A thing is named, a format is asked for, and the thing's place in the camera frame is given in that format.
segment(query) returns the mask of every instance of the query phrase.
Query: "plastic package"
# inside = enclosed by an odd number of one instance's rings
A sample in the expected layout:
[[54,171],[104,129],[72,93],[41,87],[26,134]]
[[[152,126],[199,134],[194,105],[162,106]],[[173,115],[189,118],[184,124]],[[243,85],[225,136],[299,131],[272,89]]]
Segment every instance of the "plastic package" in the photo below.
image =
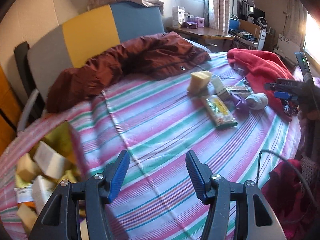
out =
[[201,98],[217,128],[237,126],[238,123],[231,112],[217,95]]

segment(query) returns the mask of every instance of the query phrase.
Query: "bed sheet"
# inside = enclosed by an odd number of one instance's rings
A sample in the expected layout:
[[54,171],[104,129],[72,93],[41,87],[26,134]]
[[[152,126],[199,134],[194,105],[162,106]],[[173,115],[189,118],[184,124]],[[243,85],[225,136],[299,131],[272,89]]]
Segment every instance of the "bed sheet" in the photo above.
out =
[[[241,84],[226,52],[212,53],[211,58],[192,71],[209,70],[225,85]],[[283,122],[269,107],[249,115],[233,109],[238,126],[216,130],[200,99],[187,93],[189,79],[189,73],[161,81],[131,75],[92,102],[37,120],[19,135],[0,158],[0,215],[11,237],[26,239],[13,190],[17,159],[63,120],[72,127],[77,160],[87,176],[102,171],[121,150],[130,154],[119,197],[106,208],[116,239],[199,239],[208,206],[196,198],[188,176],[188,150],[215,173],[240,183],[256,179],[261,149],[294,157],[300,140],[297,118]],[[274,156],[262,156],[260,187],[278,162]],[[232,203],[227,239],[232,238],[234,223]]]

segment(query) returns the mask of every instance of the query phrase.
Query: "sponge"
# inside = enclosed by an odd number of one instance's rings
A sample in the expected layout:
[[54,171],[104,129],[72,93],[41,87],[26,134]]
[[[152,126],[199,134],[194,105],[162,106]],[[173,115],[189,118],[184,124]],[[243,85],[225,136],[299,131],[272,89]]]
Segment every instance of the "sponge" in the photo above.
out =
[[206,70],[191,73],[190,85],[188,86],[187,91],[194,95],[198,94],[208,85],[211,76],[212,73]]

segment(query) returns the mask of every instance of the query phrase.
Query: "white box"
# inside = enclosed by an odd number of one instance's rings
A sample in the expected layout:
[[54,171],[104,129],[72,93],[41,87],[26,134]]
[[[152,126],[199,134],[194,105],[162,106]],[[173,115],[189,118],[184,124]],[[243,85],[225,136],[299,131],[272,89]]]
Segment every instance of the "white box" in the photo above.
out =
[[40,142],[34,160],[44,175],[53,179],[60,179],[71,167],[70,161],[44,142]]
[[32,184],[32,197],[35,202],[36,211],[39,215],[54,191],[55,183],[47,180],[43,176],[37,176]]
[[179,28],[184,23],[184,7],[172,7],[172,27]]

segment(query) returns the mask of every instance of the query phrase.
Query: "pink box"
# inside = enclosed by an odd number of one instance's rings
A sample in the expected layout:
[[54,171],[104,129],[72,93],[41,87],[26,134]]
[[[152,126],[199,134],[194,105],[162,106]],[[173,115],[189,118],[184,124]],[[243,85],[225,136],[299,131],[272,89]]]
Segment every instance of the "pink box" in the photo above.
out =
[[195,17],[195,23],[198,24],[198,28],[203,28],[204,27],[204,18]]

